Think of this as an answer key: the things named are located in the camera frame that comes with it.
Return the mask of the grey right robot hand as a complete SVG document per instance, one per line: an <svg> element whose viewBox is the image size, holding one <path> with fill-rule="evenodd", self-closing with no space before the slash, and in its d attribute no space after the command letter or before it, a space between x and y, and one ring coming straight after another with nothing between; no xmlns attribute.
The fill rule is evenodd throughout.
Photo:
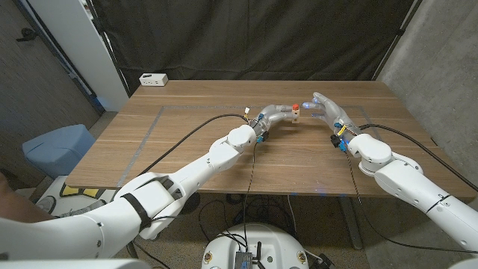
<svg viewBox="0 0 478 269"><path fill-rule="evenodd" d="M318 110L312 116L324 121L328 127L337 135L343 126L346 129L341 133L345 140L352 140L356 135L362 133L361 129L348 117L342 107L337 105L321 93L314 92L310 102L302 103L304 109Z"/></svg>

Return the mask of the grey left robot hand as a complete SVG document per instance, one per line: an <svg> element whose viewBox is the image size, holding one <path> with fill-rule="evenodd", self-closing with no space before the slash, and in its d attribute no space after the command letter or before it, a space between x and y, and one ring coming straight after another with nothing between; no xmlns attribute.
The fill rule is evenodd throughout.
<svg viewBox="0 0 478 269"><path fill-rule="evenodd" d="M256 136L268 132L270 127L282 120L290 120L292 123L299 121L299 114L293 112L291 105L268 105L261 110L257 117L249 122L249 126Z"/></svg>

